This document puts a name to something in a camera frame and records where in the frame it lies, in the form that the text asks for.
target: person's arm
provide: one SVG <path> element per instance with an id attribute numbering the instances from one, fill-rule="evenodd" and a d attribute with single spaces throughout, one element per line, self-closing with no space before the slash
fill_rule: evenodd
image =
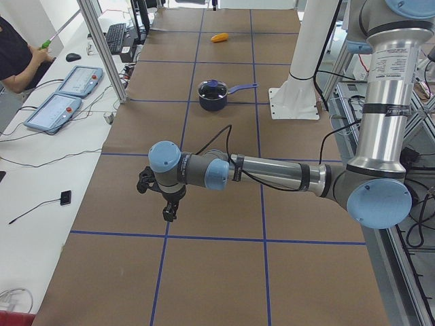
<path id="1" fill-rule="evenodd" d="M 29 50 L 32 52 L 32 59 L 26 69 L 19 75 L 13 75 L 1 81 L 6 88 L 17 94 L 25 90 L 30 84 L 41 63 L 53 61 L 53 58 L 48 56 L 48 49 L 40 50 L 29 46 Z"/>

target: white table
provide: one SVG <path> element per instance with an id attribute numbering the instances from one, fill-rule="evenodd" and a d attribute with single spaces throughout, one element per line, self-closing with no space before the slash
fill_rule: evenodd
<path id="1" fill-rule="evenodd" d="M 103 31 L 110 24 L 120 22 L 119 18 L 114 18 L 116 14 L 118 13 L 107 12 L 100 18 Z M 88 56 L 86 53 L 89 42 L 87 34 L 88 29 L 83 24 L 40 84 L 51 79 L 65 78 L 75 65 L 104 69 L 98 54 Z M 67 62 L 65 56 L 70 52 L 80 54 L 82 59 Z M 114 56 L 114 61 L 121 71 L 124 64 L 119 56 Z M 36 89 L 24 105 L 37 107 L 58 85 L 59 83 L 48 84 Z M 94 92 L 84 99 L 82 108 L 87 107 L 109 85 L 109 78 L 105 75 Z M 114 111 L 116 99 L 113 88 L 109 88 L 103 99 L 92 107 L 92 113 L 86 119 L 68 123 L 53 136 L 41 133 L 17 141 L 2 142 L 0 156 L 23 164 L 38 165 L 70 153 L 100 149 L 110 130 L 103 114 Z M 31 112 L 19 111 L 5 133 L 12 132 Z M 34 130 L 21 124 L 12 136 L 1 136 L 0 141 L 33 133 Z M 0 160 L 0 170 L 6 171 L 5 178 L 0 182 L 0 291 L 16 287 L 30 290 L 34 297 L 32 313 L 39 310 L 99 155 L 99 152 L 85 153 L 40 168 L 22 167 Z M 60 198 L 60 193 L 65 190 L 72 191 L 71 204 L 45 204 L 8 225 L 9 221 L 39 203 Z M 14 311 L 27 312 L 29 297 L 23 293 L 16 298 L 19 301 Z"/>

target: green screwdriver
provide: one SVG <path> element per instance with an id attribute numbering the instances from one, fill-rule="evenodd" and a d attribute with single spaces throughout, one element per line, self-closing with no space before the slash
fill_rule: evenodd
<path id="1" fill-rule="evenodd" d="M 62 25 L 61 28 L 59 28 L 59 30 L 56 32 L 56 34 L 54 34 L 53 36 L 51 36 L 50 39 L 48 39 L 47 41 L 43 42 L 41 45 L 41 49 L 46 49 L 50 46 L 50 44 L 52 43 L 52 41 L 56 38 L 57 35 L 60 34 L 61 31 L 63 31 L 65 29 L 65 27 L 67 27 L 69 25 L 70 22 L 73 21 L 73 19 L 80 13 L 80 9 L 70 18 L 68 19 L 68 21 L 66 23 L 64 23 L 64 25 Z"/>

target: tablet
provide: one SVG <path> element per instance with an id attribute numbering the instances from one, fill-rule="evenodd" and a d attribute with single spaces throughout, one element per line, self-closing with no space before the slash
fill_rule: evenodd
<path id="1" fill-rule="evenodd" d="M 57 92 L 80 98 L 87 97 L 98 85 L 102 76 L 102 68 L 75 66 Z"/>
<path id="2" fill-rule="evenodd" d="M 80 108 L 81 98 L 62 94 L 51 94 L 32 115 L 24 122 L 24 125 L 55 134 Z"/>

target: black keyboard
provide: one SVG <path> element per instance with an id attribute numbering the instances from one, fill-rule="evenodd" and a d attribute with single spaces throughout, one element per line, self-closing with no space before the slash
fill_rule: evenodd
<path id="1" fill-rule="evenodd" d="M 109 46 L 110 53 L 121 53 L 122 41 L 124 40 L 124 33 L 126 29 L 125 23 L 110 25 L 106 34 L 107 45 Z"/>

